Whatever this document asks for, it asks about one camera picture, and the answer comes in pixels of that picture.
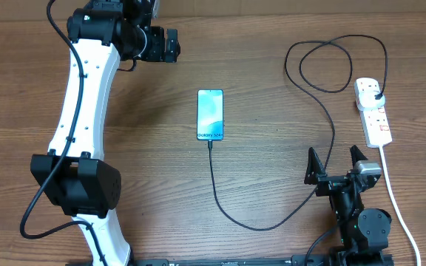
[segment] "wall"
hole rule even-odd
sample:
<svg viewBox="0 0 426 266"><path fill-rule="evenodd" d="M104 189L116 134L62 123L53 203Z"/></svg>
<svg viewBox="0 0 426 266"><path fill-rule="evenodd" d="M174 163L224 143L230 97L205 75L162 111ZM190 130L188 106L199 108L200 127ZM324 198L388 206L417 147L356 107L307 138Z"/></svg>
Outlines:
<svg viewBox="0 0 426 266"><path fill-rule="evenodd" d="M66 19L88 0L58 0L55 19ZM47 0L0 0L0 21L45 20ZM162 0L161 17L247 16L295 13L426 12L426 0Z"/></svg>

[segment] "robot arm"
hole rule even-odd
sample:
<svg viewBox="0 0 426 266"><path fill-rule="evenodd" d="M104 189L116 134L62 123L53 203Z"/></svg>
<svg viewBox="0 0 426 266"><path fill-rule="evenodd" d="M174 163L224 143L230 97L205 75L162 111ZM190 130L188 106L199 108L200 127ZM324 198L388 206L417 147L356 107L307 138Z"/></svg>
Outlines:
<svg viewBox="0 0 426 266"><path fill-rule="evenodd" d="M133 263L133 253L121 233L115 207L121 194L121 175L103 162L103 130L109 91L120 61L132 59L174 63L180 54L177 30L151 27L155 0L91 0L67 22L69 39L84 69L84 93L75 134L61 158L75 113L80 85L77 61L70 52L70 76L64 106L47 155L33 155L31 172L41 185L53 166L63 160L45 194L75 221L92 225L102 256L109 266ZM80 225L93 261L103 265L91 233Z"/></svg>

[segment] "phone screen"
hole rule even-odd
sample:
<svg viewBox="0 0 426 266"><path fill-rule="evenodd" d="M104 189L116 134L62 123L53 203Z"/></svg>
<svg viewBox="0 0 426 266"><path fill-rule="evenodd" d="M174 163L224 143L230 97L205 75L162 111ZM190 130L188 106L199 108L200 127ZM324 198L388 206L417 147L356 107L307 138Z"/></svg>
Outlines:
<svg viewBox="0 0 426 266"><path fill-rule="evenodd" d="M197 139L223 139L223 90L198 91Z"/></svg>

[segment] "white power strip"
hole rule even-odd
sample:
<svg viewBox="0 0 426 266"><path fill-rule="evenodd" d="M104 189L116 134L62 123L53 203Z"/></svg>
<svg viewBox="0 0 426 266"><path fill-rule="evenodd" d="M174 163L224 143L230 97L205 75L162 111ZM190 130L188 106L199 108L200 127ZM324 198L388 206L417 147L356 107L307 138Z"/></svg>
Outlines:
<svg viewBox="0 0 426 266"><path fill-rule="evenodd" d="M389 180L388 167L384 157L384 145L392 142L391 129L389 128L389 121L384 110L385 100L374 100L373 95L377 95L379 90L379 83L372 78L358 78L354 83L354 91L356 93L356 104L361 115L362 129L364 129L364 136L366 144L370 148L379 148L382 159L382 168L384 171L385 183L388 187L389 197L392 202L393 208L396 210L397 218L404 228L410 243L415 250L416 264L421 265L420 252L412 234L405 225L404 219L400 214L399 206L397 206L396 199L393 196L391 182Z"/></svg>

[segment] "wooden surface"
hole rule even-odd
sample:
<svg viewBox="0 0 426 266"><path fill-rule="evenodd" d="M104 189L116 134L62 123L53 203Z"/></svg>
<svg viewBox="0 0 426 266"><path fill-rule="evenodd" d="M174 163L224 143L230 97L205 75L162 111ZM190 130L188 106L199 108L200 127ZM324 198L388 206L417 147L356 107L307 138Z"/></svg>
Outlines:
<svg viewBox="0 0 426 266"><path fill-rule="evenodd" d="M196 95L202 88L225 92L226 137L213 153L223 207L247 225L273 225L313 189L303 185L308 147L324 160L331 139L320 107L286 80L285 52L296 41L361 33L388 48L386 109L394 141L385 152L396 199L426 265L426 13L176 18L156 24L178 29L182 55L177 64L139 63L133 73L118 73L104 132L105 159L123 178L119 221L139 259L290 256L305 253L335 224L325 197L313 197L270 232L247 231L227 220L214 203L206 144L195 137ZM377 43L340 43L353 56L353 79L382 80ZM297 60L310 48L291 53L294 78ZM68 64L68 49L47 22L0 23L0 265L63 265L90 257L78 228L33 241L18 232L38 189L30 157L43 154L52 139ZM348 62L341 51L326 47L304 63L304 71L315 84L337 89ZM353 144L379 160L376 149L365 148L352 86L338 95L313 93L337 128L328 173L351 167ZM413 251L384 180L362 197L367 208L383 208L394 218L385 252L396 265L412 265ZM42 232L69 220L43 196L27 228ZM338 236L330 238L316 253L338 244Z"/></svg>
<svg viewBox="0 0 426 266"><path fill-rule="evenodd" d="M48 0L0 0L0 21L45 21ZM59 0L53 18L67 20L88 0ZM426 12L426 0L162 0L159 16L258 16Z"/></svg>

